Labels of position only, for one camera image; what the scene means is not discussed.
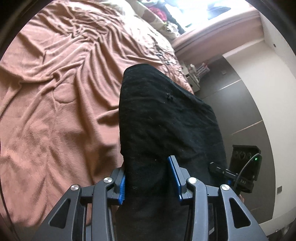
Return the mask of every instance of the pink blanket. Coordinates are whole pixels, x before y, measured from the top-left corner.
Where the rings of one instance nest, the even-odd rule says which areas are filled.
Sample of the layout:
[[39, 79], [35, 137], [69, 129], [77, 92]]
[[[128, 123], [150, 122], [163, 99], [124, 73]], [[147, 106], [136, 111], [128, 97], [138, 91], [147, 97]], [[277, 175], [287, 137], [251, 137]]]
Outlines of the pink blanket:
[[[0, 62], [0, 175], [21, 227], [37, 227], [72, 184], [93, 185], [121, 166], [118, 102], [127, 67], [149, 63], [192, 91], [171, 45], [149, 24], [80, 3], [84, 10], [49, 4]], [[0, 212], [5, 218], [2, 204]]]

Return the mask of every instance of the silver screw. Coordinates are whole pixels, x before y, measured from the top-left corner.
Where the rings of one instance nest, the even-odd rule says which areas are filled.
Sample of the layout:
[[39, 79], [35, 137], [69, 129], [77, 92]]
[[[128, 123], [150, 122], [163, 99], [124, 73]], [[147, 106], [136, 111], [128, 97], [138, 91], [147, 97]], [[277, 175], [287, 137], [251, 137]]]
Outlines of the silver screw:
[[113, 181], [113, 179], [111, 177], [104, 178], [104, 183], [110, 183], [112, 181]]
[[195, 184], [197, 182], [197, 179], [195, 177], [190, 177], [188, 178], [188, 182], [190, 182], [191, 184]]
[[222, 184], [221, 185], [221, 188], [224, 190], [224, 191], [228, 191], [230, 189], [230, 186], [226, 185], [226, 184]]
[[71, 186], [72, 191], [76, 191], [76, 190], [78, 190], [78, 188], [79, 188], [79, 186], [77, 184], [74, 184]]

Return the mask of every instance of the triangular cutout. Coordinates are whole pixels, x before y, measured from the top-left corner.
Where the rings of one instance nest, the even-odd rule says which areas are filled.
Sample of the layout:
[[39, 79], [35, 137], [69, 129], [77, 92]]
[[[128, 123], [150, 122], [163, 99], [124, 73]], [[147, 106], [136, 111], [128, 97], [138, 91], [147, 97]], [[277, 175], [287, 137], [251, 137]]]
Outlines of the triangular cutout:
[[66, 226], [68, 211], [70, 207], [71, 199], [67, 198], [63, 204], [60, 206], [58, 211], [52, 217], [49, 222], [49, 225], [52, 227], [63, 229]]
[[246, 214], [243, 212], [243, 210], [240, 208], [238, 203], [233, 199], [229, 199], [231, 212], [233, 216], [233, 222], [234, 226], [239, 229], [242, 227], [248, 227], [251, 225], [250, 220], [246, 216]]

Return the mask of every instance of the black pants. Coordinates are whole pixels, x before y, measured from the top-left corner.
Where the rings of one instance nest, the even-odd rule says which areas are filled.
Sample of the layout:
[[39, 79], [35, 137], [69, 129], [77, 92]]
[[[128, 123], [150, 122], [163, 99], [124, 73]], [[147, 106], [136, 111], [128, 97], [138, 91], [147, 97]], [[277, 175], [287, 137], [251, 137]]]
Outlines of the black pants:
[[222, 136], [211, 107], [148, 64], [124, 72], [119, 101], [126, 200], [116, 213], [119, 241], [184, 240], [188, 208], [180, 206], [168, 161], [204, 184], [219, 186], [212, 161], [226, 167]]

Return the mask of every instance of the gray panel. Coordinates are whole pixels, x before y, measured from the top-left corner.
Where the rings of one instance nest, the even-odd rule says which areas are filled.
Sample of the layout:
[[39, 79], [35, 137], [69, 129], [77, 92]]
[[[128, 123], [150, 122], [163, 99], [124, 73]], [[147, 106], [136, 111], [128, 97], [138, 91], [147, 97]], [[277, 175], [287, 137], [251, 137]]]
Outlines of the gray panel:
[[222, 136], [262, 120], [252, 96], [241, 80], [204, 98], [203, 101], [213, 108]]
[[272, 219], [275, 201], [274, 160], [269, 138], [263, 122], [251, 126], [234, 135], [224, 137], [224, 146], [229, 164], [232, 145], [256, 145], [261, 150], [262, 163], [258, 180], [254, 182], [251, 194], [242, 193], [245, 205], [258, 223]]
[[218, 90], [240, 80], [240, 77], [227, 62], [220, 58], [208, 65], [210, 72], [200, 80], [200, 90], [195, 95], [203, 99], [217, 92]]

